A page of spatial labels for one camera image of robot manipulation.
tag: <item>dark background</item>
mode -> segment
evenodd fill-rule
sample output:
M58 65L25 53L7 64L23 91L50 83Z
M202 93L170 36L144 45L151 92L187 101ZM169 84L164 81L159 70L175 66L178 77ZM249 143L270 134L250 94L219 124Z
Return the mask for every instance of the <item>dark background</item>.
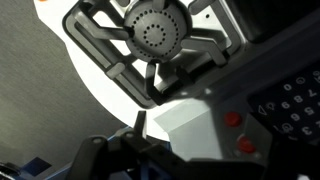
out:
M43 179L71 162L87 136L125 125L85 87L32 0L2 0L0 12L0 162L39 157L52 164Z

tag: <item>keypad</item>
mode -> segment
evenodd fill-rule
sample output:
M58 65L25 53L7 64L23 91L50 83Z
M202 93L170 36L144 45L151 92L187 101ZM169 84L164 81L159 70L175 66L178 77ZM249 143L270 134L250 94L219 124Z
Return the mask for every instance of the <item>keypad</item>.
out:
M320 138L320 61L248 98L277 131L295 140Z

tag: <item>stove top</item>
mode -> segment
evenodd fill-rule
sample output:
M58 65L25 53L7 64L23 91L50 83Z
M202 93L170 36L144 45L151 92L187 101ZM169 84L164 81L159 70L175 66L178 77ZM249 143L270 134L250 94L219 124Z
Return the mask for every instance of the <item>stove top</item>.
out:
M80 0L67 34L143 108L197 95L241 46L220 1ZM197 86L195 91L184 91Z

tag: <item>red button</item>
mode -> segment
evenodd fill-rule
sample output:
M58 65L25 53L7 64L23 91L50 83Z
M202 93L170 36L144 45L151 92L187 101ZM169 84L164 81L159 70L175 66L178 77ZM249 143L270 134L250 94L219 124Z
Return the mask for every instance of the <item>red button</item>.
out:
M242 122L242 118L240 114L237 112L228 112L224 115L224 121L227 124L227 126L238 127Z
M242 136L239 138L238 148L242 152L249 153L249 154L254 153L256 151L256 148L251 144L250 140L245 136Z

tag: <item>burner cap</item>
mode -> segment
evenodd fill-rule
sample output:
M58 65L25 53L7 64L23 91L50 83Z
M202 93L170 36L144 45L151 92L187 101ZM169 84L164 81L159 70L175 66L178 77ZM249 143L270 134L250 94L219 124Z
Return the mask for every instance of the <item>burner cap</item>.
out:
M191 17L183 4L167 2L164 10L155 11L151 0L138 1L126 13L124 24L134 31L126 43L138 59L166 62L181 51L180 42L190 32Z

